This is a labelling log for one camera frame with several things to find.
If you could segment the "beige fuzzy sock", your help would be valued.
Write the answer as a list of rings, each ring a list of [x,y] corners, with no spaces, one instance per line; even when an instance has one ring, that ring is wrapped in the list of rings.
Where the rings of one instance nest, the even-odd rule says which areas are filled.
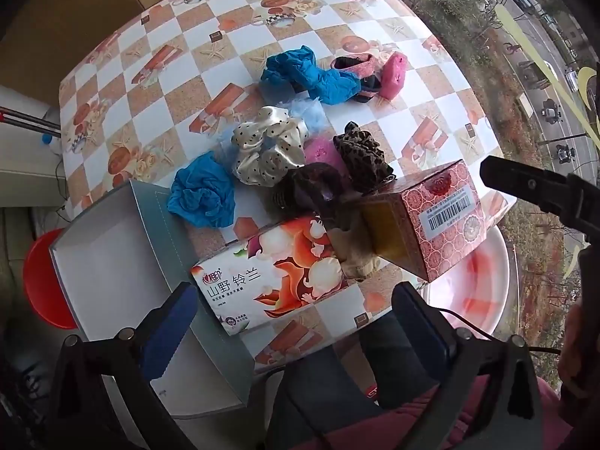
[[[334,228],[327,233],[347,278],[364,281],[380,268],[380,258],[374,253],[368,232],[361,223],[347,231]]]

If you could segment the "blue cloth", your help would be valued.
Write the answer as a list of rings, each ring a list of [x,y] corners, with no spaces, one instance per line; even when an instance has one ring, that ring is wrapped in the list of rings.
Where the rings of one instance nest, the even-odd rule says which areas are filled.
[[[232,176],[212,151],[179,169],[167,200],[168,212],[199,229],[233,225],[235,206]]]
[[[307,92],[313,100],[334,106],[361,92],[361,80],[352,72],[322,69],[313,51],[306,46],[267,58],[260,80],[273,86],[292,86],[296,93]]]

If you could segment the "leopard print scrunchie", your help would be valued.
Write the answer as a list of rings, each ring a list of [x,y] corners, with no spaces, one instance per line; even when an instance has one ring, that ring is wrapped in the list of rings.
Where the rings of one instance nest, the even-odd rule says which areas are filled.
[[[366,194],[394,178],[394,170],[386,162],[380,144],[355,122],[348,122],[344,133],[335,136],[333,143],[355,191]]]

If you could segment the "dark maroon scrunchie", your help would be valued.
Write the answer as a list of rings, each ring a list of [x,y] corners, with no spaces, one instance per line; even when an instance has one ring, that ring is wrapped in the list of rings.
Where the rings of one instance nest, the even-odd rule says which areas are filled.
[[[273,201],[289,218],[314,212],[324,221],[336,222],[349,181],[328,163],[309,163],[290,169],[276,186]]]

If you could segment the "pink foam sponge block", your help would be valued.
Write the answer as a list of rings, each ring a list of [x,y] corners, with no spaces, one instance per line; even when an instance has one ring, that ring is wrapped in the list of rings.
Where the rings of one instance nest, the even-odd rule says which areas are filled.
[[[342,176],[347,176],[348,170],[338,153],[334,142],[327,137],[316,136],[304,145],[306,163],[323,163],[335,168]]]

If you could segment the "cream polka dot scrunchie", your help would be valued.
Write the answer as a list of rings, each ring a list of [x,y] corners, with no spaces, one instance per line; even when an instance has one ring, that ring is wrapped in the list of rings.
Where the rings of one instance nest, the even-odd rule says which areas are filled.
[[[239,124],[231,142],[238,149],[233,174],[247,186],[274,187],[287,173],[306,165],[305,122],[284,108],[262,107],[253,120]]]

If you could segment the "light blue fluffy fabric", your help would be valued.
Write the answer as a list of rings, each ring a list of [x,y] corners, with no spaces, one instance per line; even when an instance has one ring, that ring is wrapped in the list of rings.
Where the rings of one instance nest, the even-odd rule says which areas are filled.
[[[310,135],[323,133],[330,126],[319,99],[295,99],[287,104],[290,116],[304,121]]]

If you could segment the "pink knitted sock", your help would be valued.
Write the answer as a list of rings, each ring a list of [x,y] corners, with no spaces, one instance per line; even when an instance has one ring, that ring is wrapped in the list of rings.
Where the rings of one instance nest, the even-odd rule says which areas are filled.
[[[353,96],[358,103],[368,103],[381,90],[380,62],[371,54],[340,56],[334,58],[330,67],[350,72],[360,79],[361,90]]]

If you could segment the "grey open cardboard box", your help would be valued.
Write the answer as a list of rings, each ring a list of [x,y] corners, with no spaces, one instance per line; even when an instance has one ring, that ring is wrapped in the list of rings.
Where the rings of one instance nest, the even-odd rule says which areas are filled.
[[[198,257],[184,223],[167,210],[167,189],[129,180],[88,207],[50,248],[59,285],[88,340],[136,327],[184,281]],[[173,417],[247,404],[254,363],[226,334],[206,300],[150,385]]]

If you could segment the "red plastic stool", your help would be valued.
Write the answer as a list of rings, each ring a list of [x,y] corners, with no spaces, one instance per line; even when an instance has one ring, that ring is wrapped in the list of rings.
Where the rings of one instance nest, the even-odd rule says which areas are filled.
[[[67,305],[52,262],[50,247],[62,233],[53,229],[38,237],[23,263],[23,287],[33,312],[49,325],[73,330],[76,323]]]

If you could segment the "floral tissue box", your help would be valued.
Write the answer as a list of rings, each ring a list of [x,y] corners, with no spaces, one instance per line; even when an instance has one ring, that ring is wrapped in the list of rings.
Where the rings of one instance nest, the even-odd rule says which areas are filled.
[[[321,218],[287,220],[196,263],[191,274],[230,335],[269,324],[347,288]]]

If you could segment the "red patterned carton box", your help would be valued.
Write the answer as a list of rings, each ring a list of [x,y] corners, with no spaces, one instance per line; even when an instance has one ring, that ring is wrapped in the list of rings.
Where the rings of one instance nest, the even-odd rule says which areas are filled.
[[[374,253],[434,281],[486,239],[481,201],[464,162],[401,177],[362,197]]]

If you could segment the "white plastic bottle blue cap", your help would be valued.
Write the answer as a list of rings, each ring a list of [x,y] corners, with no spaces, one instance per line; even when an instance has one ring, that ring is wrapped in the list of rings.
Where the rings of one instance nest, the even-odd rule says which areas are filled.
[[[49,133],[44,133],[42,135],[42,142],[47,146],[51,152],[56,156],[62,156],[62,143],[59,137],[51,135]]]

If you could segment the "checkered patterned tablecloth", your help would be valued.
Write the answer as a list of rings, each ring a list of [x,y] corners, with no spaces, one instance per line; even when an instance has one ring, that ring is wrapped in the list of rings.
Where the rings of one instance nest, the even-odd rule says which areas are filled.
[[[311,99],[260,80],[267,58],[302,46],[320,67],[363,53],[408,59],[394,100],[322,105],[330,126],[320,135],[357,123],[401,176],[452,159],[477,175],[500,150],[456,62],[402,0],[163,0],[110,27],[60,83],[73,208],[129,178],[167,186],[261,106]]]

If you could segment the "red handled mop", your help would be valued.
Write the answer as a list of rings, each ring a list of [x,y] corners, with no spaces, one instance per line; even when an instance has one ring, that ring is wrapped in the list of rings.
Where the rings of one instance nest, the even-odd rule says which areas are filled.
[[[0,122],[40,134],[61,137],[61,127],[58,124],[6,107],[0,108]]]

